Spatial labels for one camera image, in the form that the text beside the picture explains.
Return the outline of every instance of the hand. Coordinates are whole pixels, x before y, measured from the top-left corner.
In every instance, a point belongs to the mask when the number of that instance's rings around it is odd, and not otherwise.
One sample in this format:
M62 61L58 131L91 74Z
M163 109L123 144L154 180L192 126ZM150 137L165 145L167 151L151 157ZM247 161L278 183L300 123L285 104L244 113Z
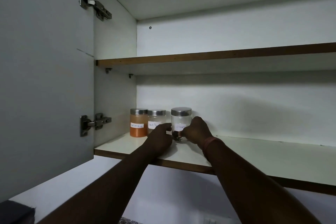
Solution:
M165 153L173 142L173 137L166 134L166 131L171 131L171 123L158 125L143 143L143 146L149 150L150 154L153 154L155 158Z
M197 144L201 149L203 148L204 140L212 136L208 125L198 116L193 118L190 126L185 127L178 135L180 137L186 137L192 143Z

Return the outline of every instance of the spice jar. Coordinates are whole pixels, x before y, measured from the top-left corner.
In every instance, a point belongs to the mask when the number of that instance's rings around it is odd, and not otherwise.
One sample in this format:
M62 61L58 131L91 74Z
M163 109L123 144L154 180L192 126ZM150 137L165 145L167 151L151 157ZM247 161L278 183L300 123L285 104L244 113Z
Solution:
M171 109L171 129L175 140L180 141L178 132L189 126L192 120L190 107L175 107Z
M157 125L166 122L166 110L151 109L148 110L148 133L152 132Z
M132 137L147 136L148 115L145 108L132 108L129 134Z

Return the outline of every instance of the concealed hinge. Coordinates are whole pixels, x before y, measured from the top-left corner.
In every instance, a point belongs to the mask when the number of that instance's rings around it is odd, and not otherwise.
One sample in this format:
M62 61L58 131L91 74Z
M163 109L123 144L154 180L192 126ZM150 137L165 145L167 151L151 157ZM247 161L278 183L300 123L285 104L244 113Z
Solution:
M103 21L104 18L108 20L112 19L112 14L108 10L106 10L103 4L100 3L99 1L79 0L79 5L84 9L88 9L88 7L92 6L93 9L95 9L96 11L97 18L100 19L101 21Z
M97 113L95 115L95 120L91 121L87 118L87 115L83 115L80 118L80 136L87 136L87 132L90 128L94 128L95 130L99 130L103 128L103 125L111 122L111 117L104 117L102 113Z

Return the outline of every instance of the cabinet door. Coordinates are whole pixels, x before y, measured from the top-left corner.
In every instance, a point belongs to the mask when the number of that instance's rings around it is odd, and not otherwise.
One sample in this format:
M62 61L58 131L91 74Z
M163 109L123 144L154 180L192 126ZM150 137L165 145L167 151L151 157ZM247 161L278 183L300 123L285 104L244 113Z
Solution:
M93 9L0 0L0 202L93 158Z

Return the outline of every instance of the stainless steel lid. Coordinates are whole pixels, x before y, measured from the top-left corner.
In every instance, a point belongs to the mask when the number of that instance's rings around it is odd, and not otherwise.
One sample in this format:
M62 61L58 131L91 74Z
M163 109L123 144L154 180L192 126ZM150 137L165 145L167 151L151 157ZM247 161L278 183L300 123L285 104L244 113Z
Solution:
M171 115L173 116L190 116L191 108L190 107L174 107L171 109Z
M132 114L132 115L143 115L143 114L147 114L147 109L145 109L145 108L132 108L132 109L131 109L131 114Z
M148 110L148 115L149 116L165 116L166 115L166 110L163 110L163 109L151 109L151 110Z

